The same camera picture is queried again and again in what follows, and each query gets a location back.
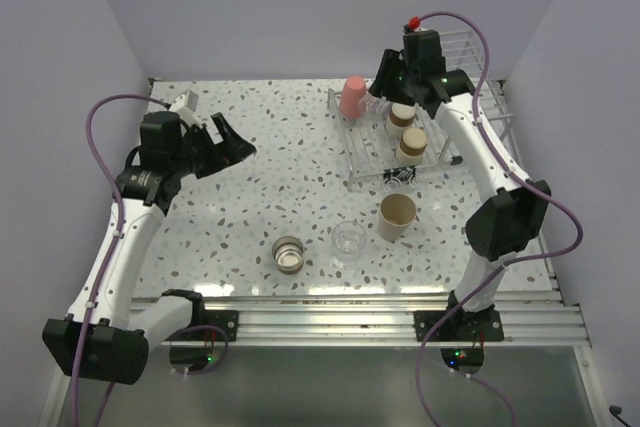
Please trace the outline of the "steel cup with cork band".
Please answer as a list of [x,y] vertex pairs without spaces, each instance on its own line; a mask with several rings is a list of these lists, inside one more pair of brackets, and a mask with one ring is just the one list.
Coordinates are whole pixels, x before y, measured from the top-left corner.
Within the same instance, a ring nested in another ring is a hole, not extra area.
[[414,106],[392,103],[385,129],[391,137],[400,139],[404,132],[413,125],[415,117],[416,108]]

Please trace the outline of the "small clear glass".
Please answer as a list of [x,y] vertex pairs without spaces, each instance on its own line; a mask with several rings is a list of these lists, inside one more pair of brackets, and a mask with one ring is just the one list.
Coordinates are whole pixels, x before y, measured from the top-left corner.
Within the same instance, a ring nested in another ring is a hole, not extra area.
[[375,97],[370,93],[366,93],[360,99],[358,107],[362,114],[385,117],[391,110],[392,103],[385,97]]

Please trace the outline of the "pink plastic cup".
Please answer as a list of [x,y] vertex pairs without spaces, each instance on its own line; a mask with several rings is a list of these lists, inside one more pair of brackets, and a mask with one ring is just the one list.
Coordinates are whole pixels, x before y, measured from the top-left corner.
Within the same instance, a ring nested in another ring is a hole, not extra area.
[[348,77],[340,95],[340,113],[347,119],[357,119],[361,117],[366,110],[362,104],[362,99],[366,93],[367,88],[363,77]]

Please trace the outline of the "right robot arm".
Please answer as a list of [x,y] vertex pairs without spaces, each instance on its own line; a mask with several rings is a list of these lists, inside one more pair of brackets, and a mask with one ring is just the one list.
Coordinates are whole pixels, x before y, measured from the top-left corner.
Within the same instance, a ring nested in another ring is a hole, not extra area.
[[447,310],[425,326],[431,335],[468,339],[497,320],[494,299],[508,262],[536,238],[550,188],[512,159],[479,104],[480,84],[449,70],[434,30],[406,28],[403,48],[384,51],[371,95],[419,106],[453,141],[481,200],[465,230],[471,255]]

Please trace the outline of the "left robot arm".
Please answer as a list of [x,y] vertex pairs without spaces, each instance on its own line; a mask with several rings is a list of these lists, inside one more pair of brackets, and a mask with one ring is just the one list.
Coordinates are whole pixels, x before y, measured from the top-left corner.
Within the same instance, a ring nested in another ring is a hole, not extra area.
[[212,121],[220,142],[205,125],[187,123],[176,112],[153,112],[141,122],[140,144],[115,180],[110,223],[85,285],[66,316],[48,320],[42,332],[72,380],[132,385],[153,349],[175,334],[197,339],[210,325],[204,299],[195,291],[165,291],[139,320],[131,319],[130,306],[151,241],[183,179],[214,175],[256,152],[222,114]]

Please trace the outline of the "beige plastic cup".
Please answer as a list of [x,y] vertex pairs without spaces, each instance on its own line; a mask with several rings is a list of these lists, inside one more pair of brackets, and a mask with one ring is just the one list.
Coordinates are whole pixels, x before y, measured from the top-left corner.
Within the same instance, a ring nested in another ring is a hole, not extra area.
[[380,237],[388,242],[396,241],[413,223],[417,214],[417,207],[411,197],[393,193],[387,195],[379,208]]

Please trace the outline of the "large clear glass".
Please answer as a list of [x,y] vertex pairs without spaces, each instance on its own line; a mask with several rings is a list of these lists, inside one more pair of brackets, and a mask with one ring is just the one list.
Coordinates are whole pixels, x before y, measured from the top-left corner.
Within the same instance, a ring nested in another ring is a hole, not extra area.
[[343,221],[335,226],[331,234],[333,264],[343,268],[356,261],[367,245],[367,233],[356,221]]

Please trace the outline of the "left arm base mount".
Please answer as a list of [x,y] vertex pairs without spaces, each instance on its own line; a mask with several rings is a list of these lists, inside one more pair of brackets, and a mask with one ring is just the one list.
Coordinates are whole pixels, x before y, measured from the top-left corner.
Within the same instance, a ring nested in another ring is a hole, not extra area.
[[203,375],[220,367],[230,345],[237,340],[239,313],[235,310],[210,312],[194,325],[172,334],[169,361],[184,377]]

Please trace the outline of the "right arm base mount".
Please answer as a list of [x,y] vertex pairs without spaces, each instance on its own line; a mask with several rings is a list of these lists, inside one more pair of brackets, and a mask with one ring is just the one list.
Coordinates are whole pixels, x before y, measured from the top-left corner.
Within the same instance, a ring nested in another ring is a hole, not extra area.
[[430,342],[452,344],[440,349],[443,362],[448,368],[466,374],[480,371],[488,342],[504,340],[501,317],[494,307],[477,313],[460,310],[430,337]]

